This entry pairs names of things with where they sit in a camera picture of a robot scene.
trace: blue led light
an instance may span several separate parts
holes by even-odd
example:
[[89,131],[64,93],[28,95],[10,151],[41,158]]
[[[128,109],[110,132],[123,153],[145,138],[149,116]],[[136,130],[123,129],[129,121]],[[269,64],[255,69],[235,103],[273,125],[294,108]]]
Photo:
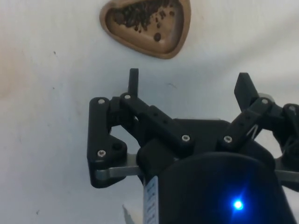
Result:
[[237,200],[234,202],[234,208],[236,210],[242,210],[243,209],[243,203],[240,200]]

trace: white background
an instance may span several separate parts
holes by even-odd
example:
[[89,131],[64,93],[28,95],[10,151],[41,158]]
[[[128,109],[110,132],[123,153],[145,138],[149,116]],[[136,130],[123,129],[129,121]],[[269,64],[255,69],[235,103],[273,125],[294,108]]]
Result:
[[[98,20],[106,2],[0,0],[3,224],[124,224],[121,205],[140,207],[137,178],[93,189],[86,163],[89,101],[123,93],[132,67],[140,97],[174,118],[232,121],[241,71],[278,104],[299,103],[299,1],[191,0],[186,43],[167,61],[108,37]],[[114,134],[138,150],[124,131]],[[259,138],[279,155],[272,140]],[[299,194],[287,195],[299,220]]]

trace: wooden tray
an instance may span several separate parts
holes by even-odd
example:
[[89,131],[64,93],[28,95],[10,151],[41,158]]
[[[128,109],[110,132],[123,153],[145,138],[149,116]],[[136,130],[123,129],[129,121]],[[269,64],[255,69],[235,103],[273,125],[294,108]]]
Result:
[[125,46],[150,56],[170,59],[179,53],[188,35],[191,21],[189,0],[170,0],[168,6],[161,6],[159,11],[148,19],[150,24],[146,30],[141,23],[138,29],[136,26],[128,28],[128,25],[122,24],[125,21],[122,15],[121,19],[119,18],[119,13],[127,11],[128,6],[132,10],[136,4],[145,2],[153,4],[154,1],[163,2],[163,0],[111,0],[101,10],[100,23],[112,38]]

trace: black cylindrical housing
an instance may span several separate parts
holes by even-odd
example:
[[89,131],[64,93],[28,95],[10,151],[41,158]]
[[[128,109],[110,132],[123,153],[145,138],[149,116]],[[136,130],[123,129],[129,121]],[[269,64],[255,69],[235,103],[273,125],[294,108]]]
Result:
[[273,170],[239,154],[177,161],[144,193],[146,224],[296,224]]

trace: brown wooden dish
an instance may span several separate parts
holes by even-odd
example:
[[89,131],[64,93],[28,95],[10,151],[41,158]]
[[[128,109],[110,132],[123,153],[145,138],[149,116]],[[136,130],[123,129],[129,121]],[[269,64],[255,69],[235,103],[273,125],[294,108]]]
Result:
[[101,26],[115,40],[162,59],[182,49],[190,21],[189,0],[111,0],[100,13]]

